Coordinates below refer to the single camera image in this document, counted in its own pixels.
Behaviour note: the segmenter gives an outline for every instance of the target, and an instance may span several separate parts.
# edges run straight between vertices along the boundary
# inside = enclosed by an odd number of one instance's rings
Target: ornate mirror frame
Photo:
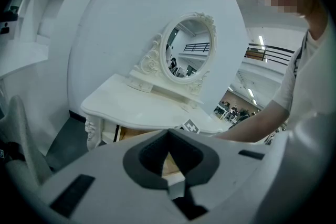
[[[168,41],[168,38],[173,31],[173,29],[182,21],[186,20],[196,20],[206,26],[206,28],[209,31],[210,35],[210,47],[209,47],[209,53],[208,57],[205,61],[205,63],[202,65],[202,67],[196,71],[192,76],[187,78],[178,78],[175,77],[170,71],[166,63],[166,44]],[[216,39],[216,27],[214,25],[214,20],[211,16],[205,15],[204,13],[189,13],[182,15],[181,17],[171,21],[166,28],[164,29],[164,32],[162,34],[162,38],[160,40],[160,43],[158,44],[159,51],[160,51],[160,65],[161,70],[164,73],[164,75],[169,78],[171,81],[178,83],[178,84],[188,84],[191,82],[194,82],[196,80],[199,80],[204,75],[206,75],[209,72],[210,65],[213,62],[213,59],[215,57],[216,47],[217,47],[217,39]]]
[[[166,62],[166,44],[172,30],[182,21],[196,20],[209,31],[210,47],[206,62],[200,70],[190,77],[175,77],[169,70]],[[127,84],[135,89],[144,92],[151,92],[156,86],[156,90],[163,89],[165,93],[178,94],[192,101],[202,103],[198,98],[203,79],[209,73],[209,68],[214,60],[217,40],[216,27],[211,16],[204,13],[189,13],[171,21],[165,28],[163,34],[157,34],[152,41],[153,46],[149,52],[134,66],[127,79]]]

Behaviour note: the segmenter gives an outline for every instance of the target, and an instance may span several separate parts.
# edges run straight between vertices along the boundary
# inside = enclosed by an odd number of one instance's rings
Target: person
[[[225,101],[225,102],[224,102],[224,106],[226,106],[227,108],[229,108],[229,107],[230,107],[229,102]]]
[[[223,106],[228,106],[229,103],[227,101],[221,101],[221,104],[223,104]]]
[[[232,110],[232,111],[230,112],[230,114],[229,114],[228,117],[227,117],[228,122],[230,122],[230,120],[231,120],[234,116],[238,115],[238,109],[237,109],[237,105],[236,105],[236,104],[235,104],[234,107],[231,108],[231,110]]]
[[[233,108],[231,108],[232,110],[238,112],[238,109],[237,109],[237,105],[235,104],[235,106]]]
[[[241,142],[257,142],[280,127],[287,130],[317,113],[336,111],[335,25],[322,0],[265,0],[283,12],[306,20],[301,48],[288,63],[282,84],[269,104],[217,137]]]
[[[242,117],[242,116],[245,116],[245,115],[248,115],[248,109],[241,109],[241,111],[239,112],[239,115]]]
[[[173,57],[173,58],[171,59],[171,61],[172,61],[172,63],[171,63],[170,66],[169,66],[169,69],[170,69],[170,70],[172,70],[174,67],[177,66],[176,58],[175,58],[175,57]]]
[[[248,119],[249,117],[252,117],[252,116],[254,116],[254,115],[255,115],[255,113],[253,112],[253,113],[251,113],[251,114],[245,114],[245,115],[241,116],[241,117],[239,118],[239,120],[237,121],[237,123],[234,124],[234,125],[232,125],[232,126],[229,128],[229,130],[232,129],[234,126],[236,126],[238,123],[240,123],[240,122],[242,122],[243,120],[246,120],[246,119]]]

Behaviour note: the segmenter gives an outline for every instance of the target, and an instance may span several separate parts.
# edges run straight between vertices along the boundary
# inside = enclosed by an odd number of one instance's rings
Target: oval mirror
[[[209,58],[211,36],[207,26],[195,19],[178,23],[166,43],[165,61],[178,78],[194,76]]]

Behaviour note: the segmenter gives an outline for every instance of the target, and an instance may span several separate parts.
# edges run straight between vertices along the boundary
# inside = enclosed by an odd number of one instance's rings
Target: white backdrop
[[[68,69],[70,110],[114,73],[127,76],[150,49],[151,40],[172,19],[190,12],[214,17],[217,53],[201,91],[211,113],[237,72],[248,44],[235,0],[91,0],[71,48]]]

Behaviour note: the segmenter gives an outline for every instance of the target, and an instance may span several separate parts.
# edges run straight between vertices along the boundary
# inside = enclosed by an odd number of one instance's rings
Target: white curved wall
[[[48,59],[4,78],[7,99],[14,95],[22,98],[32,136],[44,155],[69,119],[68,60],[89,3],[90,0],[64,0],[51,33]]]
[[[154,35],[173,18],[189,12],[214,17],[217,53],[201,100],[210,113],[238,70],[248,39],[235,0],[91,0],[71,48],[68,69],[70,109],[114,73],[127,76],[149,50]]]

